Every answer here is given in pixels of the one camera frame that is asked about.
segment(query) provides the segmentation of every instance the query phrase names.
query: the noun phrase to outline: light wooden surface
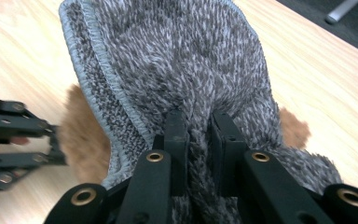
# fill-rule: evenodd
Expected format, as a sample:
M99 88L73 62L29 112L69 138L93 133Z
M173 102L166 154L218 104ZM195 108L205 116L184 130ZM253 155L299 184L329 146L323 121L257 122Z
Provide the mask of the light wooden surface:
M61 1L0 1L0 98L58 124L76 76L58 17ZM308 150L358 187L358 49L273 0L237 0L262 42L275 99L312 133ZM46 150L43 141L29 149ZM0 223L42 223L75 186L68 167L44 167L0 192Z

